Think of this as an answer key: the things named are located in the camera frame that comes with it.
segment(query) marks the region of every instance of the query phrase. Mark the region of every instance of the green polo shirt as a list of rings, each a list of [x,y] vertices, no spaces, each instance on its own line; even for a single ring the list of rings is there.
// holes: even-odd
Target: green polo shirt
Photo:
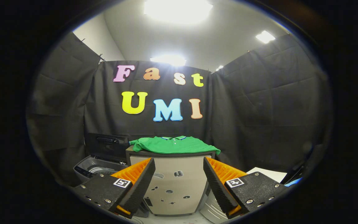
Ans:
[[[145,149],[150,152],[161,154],[200,153],[210,151],[216,151],[217,155],[220,153],[220,150],[214,146],[207,145],[200,139],[186,136],[174,138],[140,138],[138,140],[130,141],[129,144],[133,146],[135,152]]]

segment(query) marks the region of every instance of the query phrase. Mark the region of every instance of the orange letter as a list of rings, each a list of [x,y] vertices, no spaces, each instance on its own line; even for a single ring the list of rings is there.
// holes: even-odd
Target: orange letter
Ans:
[[[158,68],[148,68],[146,69],[145,72],[146,74],[144,74],[143,76],[145,80],[150,80],[150,79],[157,80],[160,78]]]
[[[203,115],[200,113],[200,100],[199,99],[190,99],[189,102],[191,103],[191,109],[193,111],[193,114],[191,117],[193,119],[200,119],[203,117]]]

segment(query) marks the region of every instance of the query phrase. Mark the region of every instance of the pink letter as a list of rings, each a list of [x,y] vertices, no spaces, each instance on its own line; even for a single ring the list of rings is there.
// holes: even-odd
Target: pink letter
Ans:
[[[134,65],[118,65],[117,67],[118,67],[117,75],[115,76],[115,79],[113,79],[113,82],[125,81],[124,75],[126,78],[128,78],[130,70],[132,71],[135,70]]]

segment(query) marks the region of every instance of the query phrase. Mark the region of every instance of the black curtain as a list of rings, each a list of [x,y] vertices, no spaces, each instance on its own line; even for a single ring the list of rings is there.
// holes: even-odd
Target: black curtain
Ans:
[[[27,107],[34,149],[69,185],[79,184],[73,167],[85,157],[84,106],[99,61],[74,33],[67,34],[40,69]]]
[[[331,95],[305,49],[285,35],[211,75],[212,139],[222,162],[289,172],[310,153],[305,147],[322,143]]]
[[[118,65],[135,65],[124,82],[113,82]],[[145,80],[158,68],[159,80]],[[186,84],[173,82],[176,72]],[[192,74],[203,76],[203,87]],[[293,36],[285,35],[238,57],[218,72],[175,68],[149,61],[110,61],[100,65],[85,109],[85,132],[122,135],[135,140],[153,136],[193,136],[213,144],[218,159],[247,171],[254,167],[288,172],[321,143],[328,118],[327,81],[315,58]],[[147,92],[145,110],[127,114],[124,91]],[[169,105],[180,98],[182,121],[154,122],[153,100]],[[201,100],[202,119],[191,119],[190,98]]]
[[[84,158],[83,132],[129,140],[193,136],[222,152],[217,159],[243,171],[253,167],[288,172],[305,160],[305,145],[321,144],[331,96],[324,72],[293,36],[279,37],[211,73],[150,61],[108,61],[69,34],[52,52],[35,83],[28,108],[32,142],[54,171],[77,184],[73,167]],[[134,65],[124,82],[113,82],[119,65]],[[158,68],[158,80],[145,80]],[[185,85],[174,82],[176,72]],[[193,83],[200,74],[204,85]],[[122,109],[121,95],[147,92],[139,114]],[[156,99],[168,106],[180,98],[181,121],[153,121]],[[192,119],[189,99],[200,99],[201,119]]]

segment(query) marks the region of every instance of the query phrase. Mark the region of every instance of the washing machine drum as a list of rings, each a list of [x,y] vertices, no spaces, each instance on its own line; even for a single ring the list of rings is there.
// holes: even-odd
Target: washing machine drum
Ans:
[[[107,175],[111,175],[113,173],[118,172],[118,170],[109,169],[101,166],[89,167],[88,171],[94,174],[107,174]]]

